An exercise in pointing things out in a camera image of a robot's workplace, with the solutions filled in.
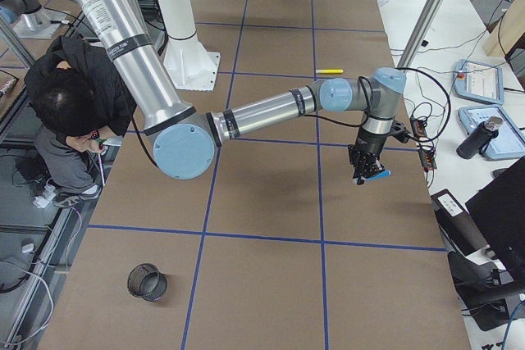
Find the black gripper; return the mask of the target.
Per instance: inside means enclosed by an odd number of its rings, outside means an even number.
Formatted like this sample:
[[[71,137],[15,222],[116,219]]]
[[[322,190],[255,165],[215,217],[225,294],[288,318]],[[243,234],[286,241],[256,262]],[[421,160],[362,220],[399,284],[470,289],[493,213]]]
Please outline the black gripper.
[[[364,184],[365,177],[386,169],[380,163],[385,141],[384,134],[374,134],[364,128],[358,129],[355,144],[348,146],[349,163],[354,168],[353,180],[357,185]]]

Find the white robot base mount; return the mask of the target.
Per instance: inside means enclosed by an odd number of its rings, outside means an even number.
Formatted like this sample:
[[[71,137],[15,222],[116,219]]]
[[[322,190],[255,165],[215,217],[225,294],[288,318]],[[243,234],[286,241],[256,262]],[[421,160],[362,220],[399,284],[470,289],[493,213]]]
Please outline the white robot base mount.
[[[168,44],[163,64],[178,89],[214,90],[221,55],[200,43],[190,0],[158,0]]]

